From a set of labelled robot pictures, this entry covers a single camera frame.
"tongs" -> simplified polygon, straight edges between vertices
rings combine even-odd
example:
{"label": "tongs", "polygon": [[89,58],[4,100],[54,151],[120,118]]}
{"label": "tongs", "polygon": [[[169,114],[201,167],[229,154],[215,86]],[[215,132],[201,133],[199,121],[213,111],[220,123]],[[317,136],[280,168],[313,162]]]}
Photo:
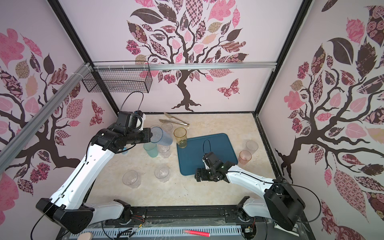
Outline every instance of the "tongs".
{"label": "tongs", "polygon": [[180,122],[175,122],[175,121],[166,120],[166,119],[159,119],[159,121],[162,122],[162,123],[171,122],[171,123],[175,123],[175,124],[184,125],[184,126],[187,126],[187,127],[189,126],[189,123],[184,122],[183,120],[180,120],[180,119],[178,119],[178,118],[176,118],[176,117],[174,117],[174,116],[172,116],[172,115],[170,115],[170,114],[168,114],[168,113],[164,113],[164,115],[165,115],[166,117],[168,117],[168,118],[174,118],[174,119],[176,119],[176,120],[179,120]]}

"glass cup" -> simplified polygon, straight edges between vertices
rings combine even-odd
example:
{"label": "glass cup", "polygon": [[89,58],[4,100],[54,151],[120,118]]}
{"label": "glass cup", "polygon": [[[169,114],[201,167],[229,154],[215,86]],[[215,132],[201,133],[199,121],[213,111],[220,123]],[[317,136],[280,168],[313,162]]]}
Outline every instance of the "glass cup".
{"label": "glass cup", "polygon": [[173,133],[172,132],[172,128],[173,128],[173,125],[170,122],[166,122],[166,123],[163,123],[161,125],[161,129],[163,129],[164,132],[168,133],[171,136],[172,136],[172,133]]}
{"label": "glass cup", "polygon": [[185,148],[187,146],[187,130],[185,128],[176,128],[173,135],[175,136],[177,144],[180,148]]}
{"label": "glass cup", "polygon": [[160,165],[155,169],[155,176],[160,182],[168,182],[170,177],[169,167],[167,165]]}
{"label": "glass cup", "polygon": [[163,131],[160,127],[154,127],[151,129],[151,133],[153,134],[151,137],[151,142],[164,145],[164,146],[169,146],[173,143],[173,138],[170,134],[167,132]]}
{"label": "glass cup", "polygon": [[168,158],[170,156],[170,146],[157,145],[157,151],[163,158]]}
{"label": "glass cup", "polygon": [[141,179],[136,171],[131,170],[124,174],[122,182],[131,188],[138,188],[141,184]]}
{"label": "glass cup", "polygon": [[249,140],[245,144],[245,150],[247,150],[251,154],[254,154],[257,149],[259,149],[259,144],[257,144],[257,142],[255,142],[255,141]]}
{"label": "glass cup", "polygon": [[239,154],[238,161],[240,164],[245,165],[251,160],[251,158],[252,158],[252,154],[250,152],[248,152],[247,150],[243,150]]}
{"label": "glass cup", "polygon": [[147,151],[150,157],[156,157],[158,154],[156,143],[146,142],[143,144],[143,148],[145,149],[145,151]]}

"teal glass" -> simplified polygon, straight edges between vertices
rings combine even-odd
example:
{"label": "teal glass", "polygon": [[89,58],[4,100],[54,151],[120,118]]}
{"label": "teal glass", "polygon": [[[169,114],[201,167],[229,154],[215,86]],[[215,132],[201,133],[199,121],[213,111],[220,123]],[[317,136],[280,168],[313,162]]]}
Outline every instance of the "teal glass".
{"label": "teal glass", "polygon": [[156,157],[157,156],[158,151],[157,151],[157,144],[156,143],[146,142],[146,143],[144,143],[143,147],[144,147],[145,151],[147,151],[147,153],[150,157]]}

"wall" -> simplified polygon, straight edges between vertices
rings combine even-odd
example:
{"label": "wall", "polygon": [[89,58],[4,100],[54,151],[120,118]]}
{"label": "wall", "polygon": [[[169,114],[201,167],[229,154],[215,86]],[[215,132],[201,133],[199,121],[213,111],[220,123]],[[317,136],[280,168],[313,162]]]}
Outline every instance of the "wall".
{"label": "wall", "polygon": [[315,1],[260,114],[317,239],[383,238],[382,3]]}
{"label": "wall", "polygon": [[[3,2],[0,20],[2,149],[83,61],[44,0]],[[0,175],[2,237],[29,239],[41,216],[35,208],[38,200],[59,188],[84,156],[90,138],[115,119],[104,96],[88,93],[82,83],[67,96]],[[34,238],[54,239],[58,231],[43,218]]]}
{"label": "wall", "polygon": [[[301,1],[120,0],[113,4],[61,4],[93,61],[148,60],[151,64],[168,64],[276,61]],[[152,87],[141,109],[254,111],[269,72],[190,70],[179,71],[178,77],[176,70],[152,71]],[[119,106],[127,96],[112,95]]]}

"silver metal bar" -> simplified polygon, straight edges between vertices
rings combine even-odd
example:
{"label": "silver metal bar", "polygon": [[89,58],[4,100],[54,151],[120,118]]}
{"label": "silver metal bar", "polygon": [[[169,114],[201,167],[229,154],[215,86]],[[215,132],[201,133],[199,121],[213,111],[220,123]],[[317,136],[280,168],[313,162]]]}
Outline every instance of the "silver metal bar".
{"label": "silver metal bar", "polygon": [[89,73],[89,63],[83,63],[57,93],[34,115],[34,117],[23,127],[19,134],[0,153],[0,174],[9,166],[19,152],[33,138],[44,122],[51,116],[57,106],[63,102],[70,91]]}
{"label": "silver metal bar", "polygon": [[[128,69],[143,67],[142,65],[108,65],[107,62],[95,63],[94,69]],[[275,68],[276,62],[242,62],[242,63],[181,63],[181,64],[150,64],[150,70],[190,70],[190,69],[223,69],[223,68]]]}

